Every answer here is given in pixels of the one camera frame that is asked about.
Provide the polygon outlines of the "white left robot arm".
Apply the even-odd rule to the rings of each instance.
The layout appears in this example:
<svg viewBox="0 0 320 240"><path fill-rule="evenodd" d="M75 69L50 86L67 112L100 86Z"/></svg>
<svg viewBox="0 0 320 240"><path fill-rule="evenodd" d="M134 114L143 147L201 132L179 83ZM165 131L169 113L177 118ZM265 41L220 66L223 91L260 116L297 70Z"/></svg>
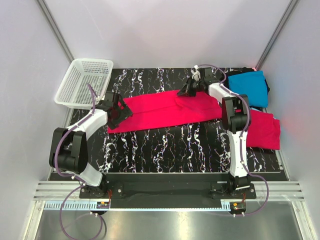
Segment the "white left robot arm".
<svg viewBox="0 0 320 240"><path fill-rule="evenodd" d="M101 127L107 125L114 130L132 116L132 110L120 94L106 92L104 99L81 120L67 128L54 130L49 165L61 177L73 177L87 186L99 187L103 174L89 163L87 140Z"/></svg>

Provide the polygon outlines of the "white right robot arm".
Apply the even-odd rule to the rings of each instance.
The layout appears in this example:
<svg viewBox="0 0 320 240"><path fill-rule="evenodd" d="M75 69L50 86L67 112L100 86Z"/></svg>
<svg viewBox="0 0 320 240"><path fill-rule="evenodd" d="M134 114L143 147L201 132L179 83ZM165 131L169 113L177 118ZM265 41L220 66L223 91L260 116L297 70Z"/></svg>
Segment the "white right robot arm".
<svg viewBox="0 0 320 240"><path fill-rule="evenodd" d="M226 73L209 64L195 65L189 77L177 93L183 97L195 97L204 92L215 98L221 105L222 125L227 131L230 143L230 169L233 178L244 178L249 174L247 167L246 140L251 123L251 112L248 96L228 89L224 82Z"/></svg>

